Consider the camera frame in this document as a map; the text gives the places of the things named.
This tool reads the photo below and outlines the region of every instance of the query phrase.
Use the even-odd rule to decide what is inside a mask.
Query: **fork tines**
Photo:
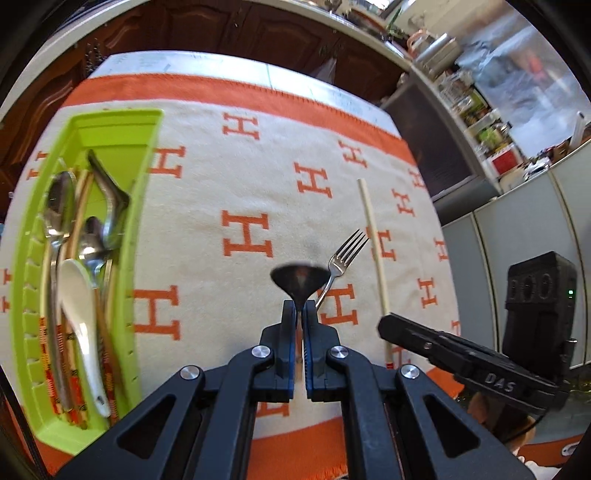
[[[349,266],[368,241],[369,238],[366,237],[365,232],[357,229],[357,231],[336,251],[335,257],[341,260],[345,265]]]

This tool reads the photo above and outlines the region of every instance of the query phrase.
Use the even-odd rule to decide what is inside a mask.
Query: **fork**
[[[316,310],[318,310],[320,305],[322,305],[322,302],[332,287],[335,278],[342,277],[345,274],[353,259],[359,252],[361,252],[361,249],[368,241],[369,238],[366,238],[365,233],[358,229],[353,235],[345,240],[345,243],[339,247],[332,257],[330,257],[330,278],[328,283],[324,286],[324,290],[322,291],[320,297],[318,297],[318,300],[316,300]]]

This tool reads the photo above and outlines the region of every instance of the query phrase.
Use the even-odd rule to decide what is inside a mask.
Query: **table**
[[[219,55],[111,56],[66,100],[25,167],[8,212],[0,267],[9,275],[15,231],[39,158],[70,116],[150,106],[164,120],[150,170],[135,264],[135,355],[144,395],[186,364],[216,367],[257,343],[280,317],[268,273],[286,261],[325,264],[366,220],[366,178],[391,307],[459,333],[446,246],[414,159],[389,116],[318,80]],[[383,344],[369,248],[320,309],[344,345],[377,364]],[[9,302],[9,280],[0,285]],[[14,383],[8,315],[0,361]],[[422,358],[395,349],[396,366]],[[429,372],[448,390],[448,375]],[[288,407],[261,404],[251,478],[334,478],[346,469],[340,410],[311,404],[301,385]]]

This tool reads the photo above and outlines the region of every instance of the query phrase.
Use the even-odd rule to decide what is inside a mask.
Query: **metal spoon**
[[[306,300],[322,288],[330,278],[330,271],[324,267],[315,267],[307,264],[287,264],[276,267],[271,270],[271,279],[281,290],[287,293],[295,303],[297,312],[295,328],[295,360],[301,363],[302,351],[302,323],[301,314],[306,304]],[[296,370],[297,378],[301,375],[301,370]]]
[[[61,318],[61,308],[57,303],[57,261],[60,248],[70,236],[74,220],[74,182],[75,178],[68,171],[62,171],[53,178],[47,192],[45,236],[51,245],[51,264],[47,282],[47,337],[51,372],[53,373],[57,395],[64,410],[73,408],[66,375],[61,367],[57,320]]]
[[[113,380],[116,385],[121,387],[122,394],[126,395],[121,365],[116,355],[115,347],[113,345],[111,334],[109,333],[109,327],[105,318],[107,295],[109,294],[109,283],[111,282],[110,267],[112,265],[112,259],[110,256],[112,252],[105,248],[100,234],[102,229],[103,225],[97,217],[88,217],[86,219],[83,233],[80,236],[78,259],[82,261],[86,270],[89,272],[94,286],[96,321],[100,336],[103,340],[103,345],[107,355],[109,356]],[[99,283],[99,274],[100,270],[105,264],[107,265],[107,268],[105,270],[105,275],[103,276],[103,283],[101,287]]]
[[[95,174],[95,180],[107,201],[107,215],[103,226],[103,242],[108,250],[121,245],[121,233],[125,223],[125,211],[129,206],[129,195],[119,188],[106,172],[93,150],[88,151],[88,162]]]
[[[100,269],[107,262],[109,251],[105,248],[101,238],[103,225],[97,217],[88,217],[80,236],[78,259],[82,261],[95,287],[99,286]]]

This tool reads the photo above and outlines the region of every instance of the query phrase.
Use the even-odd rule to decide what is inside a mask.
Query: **cable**
[[[527,427],[526,429],[521,430],[520,432],[516,433],[515,435],[509,437],[506,440],[503,440],[502,444],[503,445],[507,445],[507,443],[512,442],[513,440],[521,437],[522,435],[525,435],[527,432],[529,432],[531,429],[533,429],[538,423],[540,423],[542,421],[542,419],[546,416],[547,412],[544,412],[542,415],[540,415],[538,417],[538,419],[533,422],[529,427]]]
[[[31,429],[29,428],[27,418],[25,417],[25,414],[22,412],[22,408],[18,403],[17,396],[15,395],[14,390],[12,389],[7,376],[4,373],[4,370],[2,369],[2,365],[0,365],[0,393],[3,393],[6,397],[6,400],[8,401],[8,406],[12,410],[12,413],[14,414],[14,417],[17,420],[18,426],[21,429],[22,436],[25,439],[25,443],[27,444],[27,448],[31,454],[33,462],[39,470],[38,473],[41,475],[41,478],[43,480],[50,480],[51,475],[47,471],[45,463],[41,458],[41,453],[37,448],[37,444],[35,443],[35,438],[33,437]]]

